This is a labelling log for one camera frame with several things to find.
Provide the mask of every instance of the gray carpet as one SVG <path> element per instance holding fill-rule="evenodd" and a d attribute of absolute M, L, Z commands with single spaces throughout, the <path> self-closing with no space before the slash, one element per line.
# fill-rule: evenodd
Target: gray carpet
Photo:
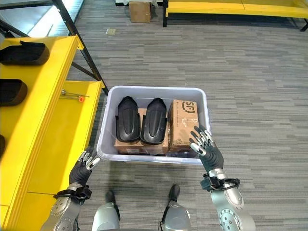
<path fill-rule="evenodd" d="M 198 87 L 205 91 L 213 136 L 229 177 L 258 231 L 308 230 L 308 32 L 302 19 L 234 15 L 171 15 L 162 7 L 150 24 L 132 24 L 128 7 L 86 0 L 77 20 L 108 87 Z M 115 28 L 115 35 L 106 35 Z M 78 54 L 75 61 L 85 64 Z M 69 79 L 90 79 L 72 67 Z M 101 98 L 91 143 L 99 136 Z M 90 177 L 92 198 L 82 207 L 90 230 L 104 194 L 113 189 L 122 228 L 157 225 L 172 184 L 191 214 L 193 230 L 219 230 L 218 216 L 199 181 L 200 166 L 102 162 Z"/>

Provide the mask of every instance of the sf logo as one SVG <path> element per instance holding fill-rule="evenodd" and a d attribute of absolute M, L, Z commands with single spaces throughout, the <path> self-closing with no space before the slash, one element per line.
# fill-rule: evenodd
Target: sf logo
<path fill-rule="evenodd" d="M 183 102 L 182 108 L 187 113 L 194 113 L 195 112 L 193 102 Z"/>

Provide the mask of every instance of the yellow shelf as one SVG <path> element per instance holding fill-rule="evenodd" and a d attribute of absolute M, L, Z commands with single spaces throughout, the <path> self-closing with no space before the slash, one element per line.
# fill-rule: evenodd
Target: yellow shelf
<path fill-rule="evenodd" d="M 54 202 L 52 195 L 27 192 L 14 230 L 39 231 L 47 220 Z"/>
<path fill-rule="evenodd" d="M 5 152 L 0 162 L 0 205 L 9 206 L 5 224 L 20 210 L 61 88 L 76 50 L 82 48 L 78 37 L 71 36 L 7 38 L 1 49 L 19 45 L 20 40 L 45 43 L 50 57 L 40 66 L 0 64 L 1 78 L 18 78 L 28 86 L 27 97 L 21 104 L 0 109 L 0 134 L 6 140 Z"/>
<path fill-rule="evenodd" d="M 19 216 L 5 221 L 5 228 L 39 230 L 49 216 L 52 195 L 68 186 L 69 173 L 88 146 L 102 83 L 66 81 L 67 92 L 88 95 L 83 103 L 60 98 L 46 131 Z"/>
<path fill-rule="evenodd" d="M 304 0 L 169 0 L 168 13 L 221 13 L 308 18 Z"/>
<path fill-rule="evenodd" d="M 83 103 L 59 99 L 34 166 L 28 192 L 56 194 L 66 189 L 69 173 L 89 143 L 101 88 L 98 81 L 65 82 L 67 92 L 90 97 L 85 97 Z"/>
<path fill-rule="evenodd" d="M 1 216 L 1 227 L 4 224 L 4 221 L 6 219 L 6 214 L 8 212 L 9 207 L 5 205 L 0 205 L 0 216 Z"/>

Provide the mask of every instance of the black metal leg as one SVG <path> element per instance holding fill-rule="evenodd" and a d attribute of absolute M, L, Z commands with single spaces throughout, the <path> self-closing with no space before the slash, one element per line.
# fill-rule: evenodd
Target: black metal leg
<path fill-rule="evenodd" d="M 305 22 L 306 22 L 306 25 L 300 30 L 301 32 L 304 32 L 308 29 L 308 21 L 306 18 L 304 18 Z"/>
<path fill-rule="evenodd" d="M 10 31 L 12 31 L 13 33 L 15 33 L 15 34 L 17 34 L 21 37 L 29 37 L 29 35 L 25 34 L 24 32 L 18 30 L 15 27 L 11 26 L 10 24 L 7 24 L 5 21 L 0 20 L 0 27 L 1 27 L 1 31 L 4 31 L 5 34 L 7 32 L 9 32 L 9 34 L 7 34 L 8 36 L 5 36 L 5 34 L 3 34 L 7 38 L 12 38 L 11 35 L 14 37 L 14 35 Z"/>
<path fill-rule="evenodd" d="M 164 18 L 163 18 L 163 27 L 167 27 L 167 17 L 166 17 L 166 10 L 167 10 L 167 7 L 168 7 L 168 1 L 167 0 L 164 0 L 163 2 L 163 8 L 164 8 Z"/>
<path fill-rule="evenodd" d="M 92 72 L 90 72 L 87 69 L 83 68 L 79 64 L 77 64 L 75 62 L 72 62 L 72 66 L 77 68 L 78 70 L 82 71 L 83 73 L 87 74 L 88 76 L 91 76 L 92 78 L 95 78 L 95 75 Z"/>
<path fill-rule="evenodd" d="M 103 84 L 104 84 L 104 92 L 107 94 L 108 93 L 108 88 L 106 87 L 106 84 L 101 76 L 101 74 L 99 73 L 94 61 L 92 60 L 91 56 L 90 56 L 90 53 L 86 47 L 86 45 L 84 44 L 79 32 L 77 31 L 77 28 L 75 27 L 75 24 L 71 18 L 71 16 L 69 15 L 68 11 L 66 10 L 62 0 L 52 0 L 53 1 L 53 4 L 55 5 L 55 7 L 59 10 L 59 13 L 66 25 L 66 27 L 68 28 L 68 30 L 70 31 L 70 33 L 72 35 L 77 35 L 83 45 L 83 50 L 80 50 L 83 57 L 85 58 L 85 60 L 87 61 L 89 67 L 91 68 L 94 76 L 95 76 L 95 79 L 98 80 L 98 81 L 102 81 Z"/>

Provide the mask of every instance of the yellow bench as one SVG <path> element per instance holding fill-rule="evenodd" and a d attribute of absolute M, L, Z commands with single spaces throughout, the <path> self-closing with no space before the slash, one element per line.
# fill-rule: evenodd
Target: yellow bench
<path fill-rule="evenodd" d="M 308 28 L 307 0 L 164 0 L 163 7 L 163 27 L 169 13 L 219 13 L 304 18 Z"/>

